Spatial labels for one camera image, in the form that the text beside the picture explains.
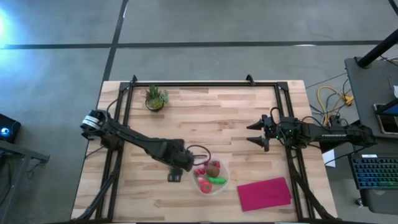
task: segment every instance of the clear plastic bowl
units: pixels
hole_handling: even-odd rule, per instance
[[[195,159],[195,163],[197,164],[197,163],[205,162],[206,160],[207,160],[207,158],[205,158],[205,159]],[[193,166],[193,167],[192,167],[192,170],[191,170],[190,173],[189,173],[189,175],[191,176],[192,182],[196,185],[196,187],[197,187],[197,189],[199,190],[199,192],[200,192],[201,194],[207,195],[207,196],[216,195],[216,194],[222,192],[222,191],[226,188],[226,186],[228,185],[228,183],[229,183],[229,170],[228,170],[227,166],[224,164],[224,162],[223,162],[221,159],[216,158],[216,157],[211,157],[209,163],[211,163],[212,161],[218,161],[218,162],[220,162],[220,174],[218,174],[218,177],[223,177],[223,178],[225,178],[225,179],[226,179],[226,182],[225,182],[225,184],[212,184],[212,189],[211,189],[211,192],[210,192],[210,193],[205,194],[205,193],[203,193],[203,192],[200,190],[200,184],[198,183],[197,177],[195,176],[195,169],[197,169],[197,168],[203,168],[204,165]],[[202,176],[205,180],[207,180],[207,174],[201,175],[201,176]]]

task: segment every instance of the potted plant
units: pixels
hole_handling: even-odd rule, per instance
[[[164,103],[167,103],[169,100],[169,93],[167,90],[164,90],[162,93],[161,90],[159,90],[159,87],[151,85],[149,87],[149,90],[146,90],[146,100],[145,100],[145,105],[147,106],[148,110],[153,111],[153,112],[158,112],[160,111]]]

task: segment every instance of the plant pot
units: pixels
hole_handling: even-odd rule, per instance
[[[145,100],[145,106],[147,106],[148,110],[150,110],[150,111],[152,111],[152,112],[158,112],[158,111],[160,111],[160,110],[163,108],[163,106],[164,106],[164,102],[163,102],[163,103],[162,103],[162,106],[161,106],[160,108],[154,109],[154,108],[151,108],[151,107],[148,105],[148,101],[149,101],[149,100]]]

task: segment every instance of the black desk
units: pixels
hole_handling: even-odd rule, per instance
[[[398,85],[398,67],[385,61],[374,61],[370,68],[357,66],[355,59],[345,60],[361,124],[370,127],[378,144],[361,151],[363,154],[397,154],[398,135],[383,134],[373,104],[395,99],[393,85]],[[398,215],[398,190],[362,190],[361,198],[370,211]]]

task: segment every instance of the green toy vegetable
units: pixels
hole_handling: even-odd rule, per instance
[[[225,184],[226,179],[222,177],[207,177],[207,180],[212,184]]]

